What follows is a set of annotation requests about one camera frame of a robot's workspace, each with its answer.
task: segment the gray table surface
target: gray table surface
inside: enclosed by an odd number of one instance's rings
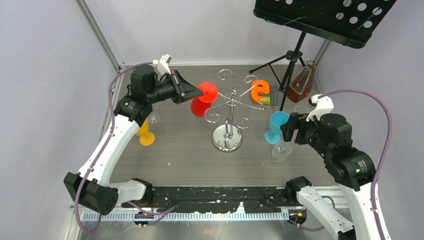
[[[231,80],[218,79],[221,69],[230,69],[234,73],[234,89],[239,93],[249,89],[250,84],[243,79],[249,75],[252,65],[225,66],[178,66],[182,76],[193,85],[201,82],[214,83],[220,93],[227,93]],[[274,69],[282,78],[286,65],[276,65]],[[295,76],[302,69],[297,65]],[[270,85],[277,85],[271,70],[266,67],[254,73],[259,79]],[[124,76],[119,96],[126,93],[130,83],[130,74]],[[311,95],[319,94],[314,83]],[[241,98],[245,104],[252,105],[250,94]],[[219,97],[212,106],[223,103]],[[166,100],[153,105],[160,115],[157,124],[150,125],[150,131],[156,140],[150,146],[142,146],[138,137],[133,137],[122,153],[111,176],[111,182],[125,182],[131,178],[140,178],[154,186],[284,186],[286,181],[305,176],[315,186],[331,186],[335,182],[327,173],[323,159],[308,145],[293,145],[290,156],[283,162],[271,160],[273,145],[267,143],[264,134],[269,130],[271,114],[279,106],[270,106],[266,110],[256,110],[242,105],[235,107],[236,120],[248,118],[251,125],[242,130],[242,146],[233,153],[217,151],[211,142],[212,131],[229,115],[228,107],[221,106],[212,113],[221,115],[217,123],[209,123],[205,118],[195,117],[190,108],[191,102],[180,105]],[[295,104],[287,99],[284,111],[293,112],[296,105],[304,105],[309,110],[307,99]]]

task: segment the red silicone cup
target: red silicone cup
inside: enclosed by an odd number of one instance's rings
[[[204,103],[213,103],[218,98],[218,88],[211,82],[202,82],[198,88],[203,91],[203,96],[198,99]]]
[[[210,108],[212,103],[202,102],[198,97],[194,98],[191,102],[191,112],[194,116],[198,118],[203,118],[205,116],[206,110]]]

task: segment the music stand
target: music stand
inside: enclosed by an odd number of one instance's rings
[[[306,34],[312,34],[344,46],[360,49],[392,8],[396,0],[256,0],[253,14],[267,22],[287,26],[301,31],[294,51],[252,69],[253,73],[269,66],[284,92],[280,111],[283,110],[292,80],[295,63],[305,62],[300,51]],[[282,59],[290,60],[283,79],[279,80],[271,64]]]

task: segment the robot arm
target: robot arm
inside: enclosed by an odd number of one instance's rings
[[[101,215],[107,215],[115,205],[128,201],[150,202],[152,192],[150,183],[136,178],[121,183],[109,183],[109,181],[124,148],[152,112],[152,104],[167,99],[180,104],[204,94],[188,83],[177,70],[169,69],[171,58],[166,54],[159,61],[153,62],[157,71],[162,74],[161,81],[158,81],[158,75],[151,65],[138,66],[134,69],[131,84],[127,86],[128,93],[118,101],[114,110],[113,135],[82,186],[79,204]],[[68,172],[65,176],[63,182],[74,201],[83,179],[81,175],[90,169],[93,159],[102,150],[108,137],[109,132],[103,136],[91,157],[76,174]]]
[[[325,228],[332,234],[333,239],[337,240],[376,240],[380,239],[380,234],[374,217],[374,210],[371,206],[371,184],[376,173],[373,160],[365,152],[352,147],[352,126],[346,121],[346,118],[340,114],[330,113],[333,109],[333,103],[329,97],[318,99],[319,95],[314,95],[309,103],[316,109],[310,114],[301,114],[293,112],[290,114],[287,123],[281,125],[283,139],[285,142],[291,142],[294,130],[297,131],[295,143],[299,145],[310,145],[323,159],[325,168],[336,183],[340,185],[354,223],[354,230],[349,230],[347,221],[339,223],[339,227],[333,226],[328,222],[333,215],[327,207],[322,205],[322,201],[311,200],[309,195],[315,196],[314,188],[310,182],[304,178],[295,178],[286,184],[286,195],[292,201],[297,201],[305,205],[308,210],[316,216]],[[380,202],[377,199],[377,206],[380,209]],[[388,239],[389,233],[383,218],[379,212],[381,225],[384,235]]]

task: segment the blue cup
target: blue cup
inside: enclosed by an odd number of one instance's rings
[[[281,140],[281,125],[287,123],[290,115],[283,111],[276,111],[271,115],[271,120],[269,121],[269,131],[265,133],[265,140],[269,144],[276,144]]]

